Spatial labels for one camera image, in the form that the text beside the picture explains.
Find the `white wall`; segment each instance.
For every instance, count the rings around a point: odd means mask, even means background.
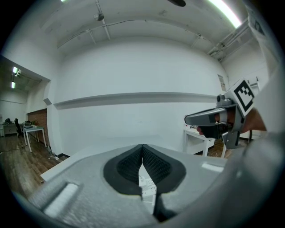
[[[44,102],[44,93],[47,84],[47,81],[41,81],[37,86],[33,87],[29,91],[26,113],[35,112],[47,108],[47,105]]]
[[[150,37],[115,40],[65,59],[56,102],[105,94],[175,92],[217,95],[214,59],[178,42]],[[181,151],[183,118],[215,103],[142,103],[59,109],[62,149],[73,155],[100,138],[159,135]]]
[[[251,84],[255,83],[256,77],[258,77],[261,89],[268,81],[265,58],[255,39],[228,56],[222,62],[222,66],[228,74],[230,86],[243,77],[249,80]]]
[[[10,88],[1,88],[0,90],[0,114],[3,121],[10,118],[19,122],[26,120],[26,102],[27,94]]]

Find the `ceiling light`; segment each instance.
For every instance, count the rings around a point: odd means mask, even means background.
[[[17,73],[18,68],[17,67],[13,67],[13,73]]]
[[[234,12],[222,0],[209,0],[230,20],[235,28],[241,25],[241,21]]]

